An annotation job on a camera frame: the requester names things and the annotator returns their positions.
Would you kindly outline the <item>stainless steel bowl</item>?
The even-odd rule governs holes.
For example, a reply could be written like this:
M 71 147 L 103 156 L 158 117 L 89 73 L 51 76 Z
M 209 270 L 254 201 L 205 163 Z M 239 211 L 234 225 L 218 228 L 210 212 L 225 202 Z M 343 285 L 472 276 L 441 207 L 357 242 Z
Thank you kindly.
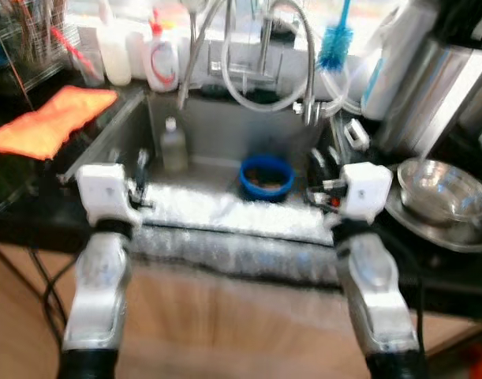
M 402 205 L 433 225 L 479 223 L 482 183 L 468 172 L 432 159 L 408 159 L 396 166 Z

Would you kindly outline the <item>round stainless steel plate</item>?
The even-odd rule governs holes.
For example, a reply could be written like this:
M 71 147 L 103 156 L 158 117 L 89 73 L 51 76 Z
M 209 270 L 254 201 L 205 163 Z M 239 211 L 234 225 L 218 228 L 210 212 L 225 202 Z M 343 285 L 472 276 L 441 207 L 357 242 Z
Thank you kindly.
M 406 228 L 411 235 L 433 245 L 458 253 L 482 252 L 482 220 L 478 223 L 452 223 L 433 225 L 414 214 L 402 204 L 402 187 L 393 179 L 385 206 L 385 212 L 397 225 Z

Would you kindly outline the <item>small white plastic clip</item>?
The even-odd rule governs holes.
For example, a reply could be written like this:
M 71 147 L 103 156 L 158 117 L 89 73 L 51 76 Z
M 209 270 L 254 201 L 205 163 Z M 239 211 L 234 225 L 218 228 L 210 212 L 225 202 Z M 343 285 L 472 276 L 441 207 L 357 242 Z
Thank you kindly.
M 364 129 L 363 124 L 359 120 L 352 118 L 343 127 L 342 132 L 345 134 L 349 146 L 355 151 L 366 152 L 371 147 L 369 133 Z

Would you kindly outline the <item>clear plastic bottle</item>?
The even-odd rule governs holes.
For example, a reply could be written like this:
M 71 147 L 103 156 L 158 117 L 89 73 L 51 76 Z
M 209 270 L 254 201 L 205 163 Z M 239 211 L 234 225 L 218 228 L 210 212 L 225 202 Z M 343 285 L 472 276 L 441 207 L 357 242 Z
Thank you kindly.
M 163 167 L 168 172 L 183 172 L 188 169 L 188 149 L 185 131 L 175 117 L 168 117 L 160 134 Z

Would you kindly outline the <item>blue plastic bowl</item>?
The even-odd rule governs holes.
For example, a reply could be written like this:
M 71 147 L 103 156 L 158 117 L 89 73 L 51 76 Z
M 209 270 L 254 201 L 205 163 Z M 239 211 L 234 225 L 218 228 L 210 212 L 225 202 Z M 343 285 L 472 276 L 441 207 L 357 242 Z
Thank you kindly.
M 249 156 L 238 169 L 238 181 L 254 200 L 282 201 L 293 188 L 296 173 L 280 156 Z

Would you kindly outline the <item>clear bubble wrap sheet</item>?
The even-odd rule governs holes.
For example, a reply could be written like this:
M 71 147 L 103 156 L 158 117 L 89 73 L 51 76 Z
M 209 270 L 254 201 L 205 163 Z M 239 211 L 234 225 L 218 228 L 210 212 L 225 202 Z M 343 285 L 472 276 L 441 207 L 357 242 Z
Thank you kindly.
M 338 281 L 331 225 L 337 217 L 301 203 L 243 200 L 168 184 L 151 185 L 151 208 L 130 248 L 234 276 L 301 283 Z

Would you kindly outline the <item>white container blue label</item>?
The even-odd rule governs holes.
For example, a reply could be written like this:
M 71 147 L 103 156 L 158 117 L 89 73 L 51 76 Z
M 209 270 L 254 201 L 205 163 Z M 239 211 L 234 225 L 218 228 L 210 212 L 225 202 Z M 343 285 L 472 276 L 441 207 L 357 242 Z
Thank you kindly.
M 420 26 L 431 14 L 424 0 L 407 0 L 382 28 L 380 58 L 362 99 L 362 115 L 374 122 L 385 119 L 402 79 L 413 61 Z

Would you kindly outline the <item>blue bottle brush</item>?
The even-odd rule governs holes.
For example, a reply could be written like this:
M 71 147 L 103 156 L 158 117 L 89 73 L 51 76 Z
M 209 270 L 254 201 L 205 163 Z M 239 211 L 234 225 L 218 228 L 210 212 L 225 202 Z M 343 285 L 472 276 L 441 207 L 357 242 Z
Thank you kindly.
M 332 73 L 341 73 L 344 69 L 346 57 L 355 36 L 355 32 L 349 25 L 352 2 L 353 0 L 344 0 L 338 21 L 327 26 L 316 59 L 317 69 Z

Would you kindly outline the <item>orange cloth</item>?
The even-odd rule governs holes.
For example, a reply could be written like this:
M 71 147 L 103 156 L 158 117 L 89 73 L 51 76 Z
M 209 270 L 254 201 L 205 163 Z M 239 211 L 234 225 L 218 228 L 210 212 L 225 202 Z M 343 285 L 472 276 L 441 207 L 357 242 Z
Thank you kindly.
M 110 89 L 67 85 L 38 111 L 24 113 L 0 127 L 0 154 L 47 161 L 74 131 L 82 129 L 118 100 Z

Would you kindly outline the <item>white soap bottle red pump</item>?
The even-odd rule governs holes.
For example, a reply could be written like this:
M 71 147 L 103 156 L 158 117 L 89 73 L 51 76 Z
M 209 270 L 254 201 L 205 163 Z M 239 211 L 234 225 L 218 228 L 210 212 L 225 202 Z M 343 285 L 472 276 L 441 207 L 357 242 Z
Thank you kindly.
M 171 92 L 178 87 L 180 62 L 178 43 L 167 33 L 160 11 L 154 8 L 149 21 L 150 36 L 144 40 L 142 63 L 149 87 L 154 92 Z

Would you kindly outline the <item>clear plastic cup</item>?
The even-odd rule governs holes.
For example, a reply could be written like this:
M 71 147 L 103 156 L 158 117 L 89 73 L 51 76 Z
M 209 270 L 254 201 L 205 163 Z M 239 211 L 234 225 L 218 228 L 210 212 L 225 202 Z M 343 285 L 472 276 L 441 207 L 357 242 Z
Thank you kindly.
M 72 65 L 82 76 L 82 81 L 86 87 L 101 88 L 105 86 L 105 69 L 103 57 L 99 51 L 78 48 L 75 53 L 71 53 Z

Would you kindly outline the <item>chrome faucet mixer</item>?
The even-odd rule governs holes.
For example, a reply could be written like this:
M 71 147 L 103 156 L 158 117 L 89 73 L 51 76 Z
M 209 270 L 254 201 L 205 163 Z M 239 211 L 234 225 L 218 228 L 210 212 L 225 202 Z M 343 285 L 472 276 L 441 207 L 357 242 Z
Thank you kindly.
M 301 4 L 291 0 L 211 0 L 207 18 L 206 73 L 219 85 L 222 74 L 252 102 L 305 93 L 305 26 Z

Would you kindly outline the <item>translucent white spray bottle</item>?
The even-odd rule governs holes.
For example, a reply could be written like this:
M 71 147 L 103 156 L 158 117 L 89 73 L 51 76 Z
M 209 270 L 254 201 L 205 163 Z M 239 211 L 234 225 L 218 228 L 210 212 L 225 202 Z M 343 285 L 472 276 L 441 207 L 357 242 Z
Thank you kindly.
M 126 30 L 118 24 L 110 0 L 95 0 L 99 7 L 99 26 L 96 39 L 99 41 L 99 53 L 103 59 L 105 76 L 112 85 L 129 85 L 133 79 L 130 69 L 128 36 Z

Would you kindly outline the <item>wooden cabinet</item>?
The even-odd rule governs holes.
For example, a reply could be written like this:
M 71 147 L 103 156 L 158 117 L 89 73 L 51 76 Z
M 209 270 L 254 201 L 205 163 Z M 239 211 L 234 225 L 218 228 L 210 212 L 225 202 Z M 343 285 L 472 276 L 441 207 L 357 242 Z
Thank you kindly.
M 56 379 L 59 351 L 18 246 L 0 246 L 0 379 Z M 369 379 L 346 300 L 133 262 L 118 379 Z

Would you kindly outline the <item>orange object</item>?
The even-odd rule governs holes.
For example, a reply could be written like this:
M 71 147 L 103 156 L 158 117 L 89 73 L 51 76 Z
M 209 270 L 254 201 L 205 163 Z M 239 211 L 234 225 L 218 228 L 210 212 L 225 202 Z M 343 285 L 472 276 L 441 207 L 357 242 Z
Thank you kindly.
M 482 351 L 469 351 L 465 357 L 469 364 L 469 379 L 482 379 Z

